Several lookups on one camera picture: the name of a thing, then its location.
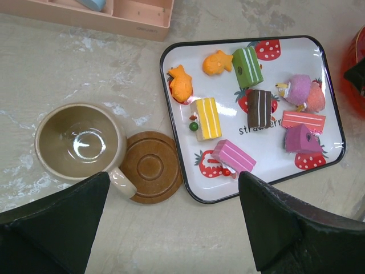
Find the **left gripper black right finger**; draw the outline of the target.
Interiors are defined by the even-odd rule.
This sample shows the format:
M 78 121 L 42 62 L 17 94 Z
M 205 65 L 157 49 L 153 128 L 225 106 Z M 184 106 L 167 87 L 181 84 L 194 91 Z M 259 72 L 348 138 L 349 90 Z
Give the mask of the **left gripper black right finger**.
M 364 273 L 364 223 L 327 212 L 249 172 L 238 189 L 257 271 Z

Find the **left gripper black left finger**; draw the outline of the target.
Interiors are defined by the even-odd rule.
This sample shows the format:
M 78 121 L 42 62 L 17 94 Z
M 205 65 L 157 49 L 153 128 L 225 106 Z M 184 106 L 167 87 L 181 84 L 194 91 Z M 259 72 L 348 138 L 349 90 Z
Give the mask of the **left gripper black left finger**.
M 1 213 L 1 273 L 84 273 L 109 188 L 99 172 Z

